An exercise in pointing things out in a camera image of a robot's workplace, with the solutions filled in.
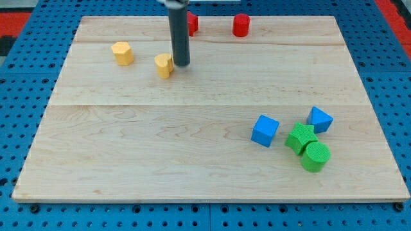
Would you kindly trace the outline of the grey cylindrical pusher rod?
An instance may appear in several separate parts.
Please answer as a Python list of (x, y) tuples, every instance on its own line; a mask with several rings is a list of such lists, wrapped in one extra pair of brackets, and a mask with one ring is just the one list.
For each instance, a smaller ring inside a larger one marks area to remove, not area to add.
[(168, 1), (168, 18), (170, 25), (171, 46), (175, 65), (185, 67), (190, 64), (188, 35), (189, 1)]

